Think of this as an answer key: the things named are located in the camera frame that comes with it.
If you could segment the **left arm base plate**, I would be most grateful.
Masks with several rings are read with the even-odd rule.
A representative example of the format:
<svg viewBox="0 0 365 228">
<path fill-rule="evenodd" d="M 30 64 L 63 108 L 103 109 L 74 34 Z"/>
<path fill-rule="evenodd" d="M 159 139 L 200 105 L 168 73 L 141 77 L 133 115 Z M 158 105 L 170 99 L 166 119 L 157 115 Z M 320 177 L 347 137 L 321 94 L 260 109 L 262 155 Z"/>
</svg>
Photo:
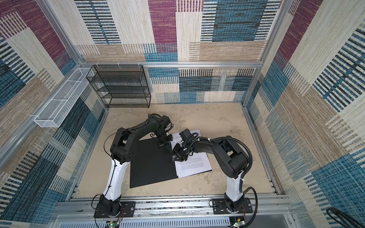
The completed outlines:
<svg viewBox="0 0 365 228">
<path fill-rule="evenodd" d="M 131 218 L 135 212 L 135 201 L 98 203 L 94 213 L 96 219 Z"/>
</svg>

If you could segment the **red folder black inside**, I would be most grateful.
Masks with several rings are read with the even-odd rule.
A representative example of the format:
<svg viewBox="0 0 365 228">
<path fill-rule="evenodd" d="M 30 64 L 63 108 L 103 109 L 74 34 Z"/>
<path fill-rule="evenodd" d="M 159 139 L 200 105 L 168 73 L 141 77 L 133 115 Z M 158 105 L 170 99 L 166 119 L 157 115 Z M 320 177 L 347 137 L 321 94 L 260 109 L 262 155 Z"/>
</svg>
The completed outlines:
<svg viewBox="0 0 365 228">
<path fill-rule="evenodd" d="M 155 139 L 141 140 L 130 163 L 130 188 L 178 179 L 175 163 L 167 146 Z"/>
</svg>

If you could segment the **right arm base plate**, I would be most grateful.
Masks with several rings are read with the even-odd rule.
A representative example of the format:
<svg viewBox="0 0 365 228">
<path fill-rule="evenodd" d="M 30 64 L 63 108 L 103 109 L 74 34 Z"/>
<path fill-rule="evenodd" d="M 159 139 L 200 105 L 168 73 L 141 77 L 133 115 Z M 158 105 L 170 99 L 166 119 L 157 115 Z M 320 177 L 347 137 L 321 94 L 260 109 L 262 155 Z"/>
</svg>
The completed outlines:
<svg viewBox="0 0 365 228">
<path fill-rule="evenodd" d="M 249 198 L 241 198 L 236 202 L 230 199 L 211 199 L 209 206 L 213 208 L 214 214 L 253 213 Z"/>
</svg>

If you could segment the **white text paper sheet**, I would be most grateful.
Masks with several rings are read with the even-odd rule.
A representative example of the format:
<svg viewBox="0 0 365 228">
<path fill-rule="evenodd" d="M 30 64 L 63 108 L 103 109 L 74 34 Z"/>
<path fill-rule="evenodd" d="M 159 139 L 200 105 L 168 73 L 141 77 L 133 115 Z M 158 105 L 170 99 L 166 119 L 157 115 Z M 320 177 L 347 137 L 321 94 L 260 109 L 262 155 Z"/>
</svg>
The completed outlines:
<svg viewBox="0 0 365 228">
<path fill-rule="evenodd" d="M 172 160 L 175 163 L 178 178 L 212 171 L 212 166 L 206 153 L 194 153 L 192 156 L 188 155 L 186 161 L 172 154 Z"/>
</svg>

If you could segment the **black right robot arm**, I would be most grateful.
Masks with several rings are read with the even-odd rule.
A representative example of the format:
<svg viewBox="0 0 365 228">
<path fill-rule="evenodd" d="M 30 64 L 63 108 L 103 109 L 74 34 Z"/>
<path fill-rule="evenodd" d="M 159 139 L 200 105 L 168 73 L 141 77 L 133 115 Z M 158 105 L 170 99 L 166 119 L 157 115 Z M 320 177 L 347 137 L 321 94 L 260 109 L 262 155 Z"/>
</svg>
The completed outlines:
<svg viewBox="0 0 365 228">
<path fill-rule="evenodd" d="M 238 213 L 244 200 L 242 185 L 244 176 L 252 167 L 253 158 L 249 148 L 240 140 L 230 136 L 214 139 L 191 134 L 171 150 L 173 161 L 184 162 L 194 153 L 207 153 L 215 156 L 217 163 L 227 177 L 224 194 L 226 210 Z"/>
</svg>

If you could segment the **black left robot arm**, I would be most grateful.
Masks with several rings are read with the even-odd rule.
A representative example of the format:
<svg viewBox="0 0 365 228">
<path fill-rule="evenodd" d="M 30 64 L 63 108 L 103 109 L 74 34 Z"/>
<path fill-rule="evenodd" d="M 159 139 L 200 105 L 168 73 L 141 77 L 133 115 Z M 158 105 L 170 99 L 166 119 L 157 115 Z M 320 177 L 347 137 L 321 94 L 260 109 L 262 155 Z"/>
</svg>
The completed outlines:
<svg viewBox="0 0 365 228">
<path fill-rule="evenodd" d="M 168 134 L 168 127 L 173 128 L 169 117 L 149 114 L 144 122 L 126 129 L 121 127 L 114 133 L 109 153 L 112 159 L 111 171 L 107 186 L 95 207 L 95 219 L 122 215 L 121 187 L 128 165 L 138 152 L 145 159 L 164 154 L 173 139 Z"/>
</svg>

